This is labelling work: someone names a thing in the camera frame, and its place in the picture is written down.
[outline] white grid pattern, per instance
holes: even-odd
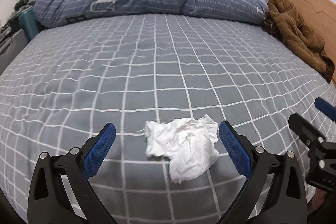
[[[51,29],[7,68],[0,92],[0,186],[24,219],[39,153],[68,152],[106,122],[117,139],[90,181],[120,224],[215,223],[244,182],[217,143],[214,166],[172,184],[167,159],[144,156],[145,121],[228,119],[253,145],[293,150],[304,175],[307,149],[289,115],[302,114],[331,141],[336,129],[314,108],[318,96],[335,104],[332,85],[261,28],[212,19],[137,15]],[[310,199],[314,189],[306,190]]]

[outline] bed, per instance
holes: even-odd
[[[335,4],[291,1],[322,32],[335,62]],[[292,150],[303,176],[307,150],[290,131],[289,115],[299,113],[328,141],[336,134],[335,124],[314,107],[319,96],[335,104],[333,84],[262,27],[218,19],[125,15],[43,31],[1,75],[0,93],[0,186],[25,221],[39,154],[80,147],[107,122],[117,138],[90,183],[118,223],[216,223],[245,181],[219,141],[220,156],[207,172],[173,184],[169,161],[145,156],[146,121],[205,114],[218,123],[227,119],[253,145],[275,154]],[[314,192],[306,185],[307,201]]]

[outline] cloth pile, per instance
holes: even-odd
[[[172,182],[192,180],[213,165],[218,156],[218,123],[208,115],[194,120],[175,119],[170,123],[146,122],[146,156],[169,157],[169,174]]]
[[[289,0],[268,0],[264,19],[267,32],[278,38],[295,55],[331,82],[335,64],[324,51],[323,37],[305,23]]]

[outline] black clamp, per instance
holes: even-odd
[[[306,182],[326,192],[336,188],[336,143],[326,142],[325,137],[299,114],[288,119],[291,130],[309,148],[310,169]]]
[[[292,151],[285,155],[268,153],[253,147],[238,135],[228,121],[221,123],[219,137],[237,171],[247,180],[235,201],[218,224],[306,224],[306,192],[299,163]],[[274,174],[260,213],[248,219],[263,189],[268,174]]]
[[[66,155],[43,152],[37,161],[28,199],[28,224],[117,224],[88,182],[98,171],[116,136],[106,124],[98,136]],[[305,186],[292,151],[268,153],[238,135],[228,121],[221,123],[219,136],[237,171],[247,180],[230,208],[217,224],[306,224]],[[259,215],[249,218],[268,174],[274,174],[271,188]],[[64,189],[61,175],[67,175],[85,217],[77,216]]]
[[[96,137],[82,148],[51,157],[40,154],[31,180],[28,198],[29,224],[117,224],[88,182],[94,176],[116,137],[113,124],[107,123]],[[77,216],[61,179],[67,175],[73,193],[87,218]]]

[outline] metal screw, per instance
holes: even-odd
[[[287,152],[287,156],[290,157],[290,158],[294,158],[295,157],[295,154],[293,151],[288,151]]]
[[[79,152],[79,149],[77,147],[74,147],[70,150],[70,153],[73,155],[76,155]]]
[[[265,152],[265,149],[262,146],[256,146],[255,147],[255,151],[257,151],[258,153],[262,154],[263,152]]]
[[[48,156],[47,152],[43,152],[41,153],[40,158],[45,159],[47,156]]]
[[[324,168],[326,166],[326,162],[324,160],[319,161],[319,167]]]

